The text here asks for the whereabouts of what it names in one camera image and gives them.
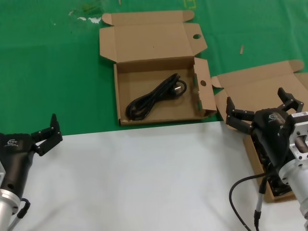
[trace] robotic arm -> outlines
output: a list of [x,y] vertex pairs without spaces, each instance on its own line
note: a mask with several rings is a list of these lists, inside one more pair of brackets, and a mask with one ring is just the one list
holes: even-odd
[[[55,114],[51,117],[49,128],[31,135],[0,133],[0,231],[13,230],[30,207],[29,201],[22,196],[34,153],[43,156],[62,140]],[[17,213],[21,201],[26,204]],[[10,225],[11,216],[16,213],[17,217]]]
[[[285,186],[290,186],[300,203],[302,215],[308,219],[308,112],[301,112],[304,104],[282,88],[279,88],[278,96],[282,101],[279,107],[255,113],[235,109],[228,97],[226,124],[251,135],[255,146],[274,166],[271,172],[266,172],[265,178],[276,175]],[[287,111],[291,108],[296,110],[296,113],[289,115]],[[264,194],[265,186],[264,191],[261,187],[259,192]],[[263,197],[259,197],[255,211],[257,224],[262,200]]]

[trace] black cable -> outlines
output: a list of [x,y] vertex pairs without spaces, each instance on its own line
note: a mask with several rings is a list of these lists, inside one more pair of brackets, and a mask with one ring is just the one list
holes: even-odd
[[21,201],[24,201],[24,202],[25,202],[25,205],[24,205],[24,207],[17,213],[17,217],[18,217],[19,219],[24,218],[24,216],[26,215],[26,213],[27,213],[27,211],[28,211],[28,209],[30,208],[30,205],[31,205],[31,203],[30,203],[27,199],[25,199],[25,198],[22,198]]
[[[155,103],[158,101],[173,100],[184,94],[187,85],[179,78],[180,76],[175,73],[165,79],[150,93],[133,100],[126,108],[126,116],[130,120],[143,120],[147,117]],[[184,89],[179,93],[175,90],[177,83],[181,83],[184,86]]]
[[[237,185],[239,185],[240,183],[242,182],[245,182],[247,180],[252,180],[252,179],[257,179],[257,178],[260,178],[260,177],[265,177],[267,179],[268,176],[270,176],[271,174],[273,174],[275,172],[275,170],[279,167],[282,167],[285,160],[287,159],[288,157],[288,153],[289,153],[289,145],[290,145],[290,142],[289,142],[289,139],[286,139],[287,140],[287,146],[286,146],[286,151],[283,155],[283,158],[281,160],[281,162],[274,166],[274,169],[273,171],[269,172],[269,173],[262,173],[262,174],[258,174],[258,175],[254,175],[254,176],[250,176],[250,177],[246,177],[246,178],[243,178],[239,181],[237,181],[234,185],[232,185],[231,189],[230,189],[230,192],[229,192],[229,201],[230,201],[230,204],[231,204],[231,207],[234,211],[234,213],[236,214],[237,218],[240,220],[240,222],[242,223],[242,225],[244,225],[244,227],[248,230],[248,231],[251,231],[251,229],[246,225],[246,223],[243,221],[243,219],[241,218],[241,216],[239,215],[239,213],[237,212],[236,208],[234,207],[234,204],[233,204],[233,201],[232,201],[232,193],[233,193],[233,190],[235,189],[235,187]],[[265,193],[265,190],[266,190],[266,182],[267,180],[262,180],[263,183],[261,183],[261,185],[265,185],[264,186],[264,193]],[[255,217],[255,224],[257,224],[255,227],[256,227],[256,231],[259,231],[259,228],[258,228],[258,221],[261,217],[261,212]]]
[[258,175],[254,175],[254,176],[250,176],[250,177],[245,177],[239,181],[237,181],[230,189],[230,192],[229,192],[229,201],[230,201],[230,204],[231,204],[231,207],[234,211],[234,213],[236,214],[237,218],[240,220],[240,222],[242,223],[242,225],[244,225],[244,227],[248,230],[248,231],[251,231],[251,229],[246,225],[246,223],[243,221],[243,219],[241,218],[241,216],[239,215],[239,213],[236,211],[236,208],[234,207],[234,204],[233,204],[233,201],[232,201],[232,193],[233,193],[233,190],[235,189],[235,187],[237,185],[239,185],[240,183],[242,182],[245,182],[247,180],[252,180],[252,179],[257,179],[257,178],[260,178],[260,177],[264,177],[266,176],[266,173],[262,173],[262,174],[258,174]]

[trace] metal cylinder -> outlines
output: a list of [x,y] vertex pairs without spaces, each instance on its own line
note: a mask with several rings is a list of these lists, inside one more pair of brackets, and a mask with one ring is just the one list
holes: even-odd
[[13,213],[12,206],[7,202],[7,200],[0,199],[0,231],[7,231],[11,216]]
[[300,203],[300,211],[308,219],[308,160],[292,160],[279,171],[283,183],[290,185],[295,197]]
[[0,231],[7,231],[12,214],[17,213],[20,200],[14,193],[0,189]]

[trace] black power cable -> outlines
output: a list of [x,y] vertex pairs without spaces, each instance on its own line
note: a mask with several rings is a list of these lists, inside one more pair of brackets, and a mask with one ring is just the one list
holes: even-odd
[[[181,83],[184,89],[180,86],[177,87],[177,83]],[[162,100],[173,100],[184,94],[186,89],[186,83],[180,80],[180,76],[175,73],[150,93],[132,101],[126,108],[126,116],[130,120],[143,120],[150,113],[155,103]]]

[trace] hole in box flap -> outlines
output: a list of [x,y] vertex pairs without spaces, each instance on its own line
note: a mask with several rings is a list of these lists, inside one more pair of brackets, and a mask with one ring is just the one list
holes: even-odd
[[200,84],[201,84],[202,86],[204,86],[204,87],[206,86],[206,82],[205,82],[204,80],[201,80],[201,81],[200,81]]
[[201,35],[200,35],[200,34],[195,34],[195,35],[193,36],[193,38],[194,38],[194,39],[200,39],[200,38],[201,38]]

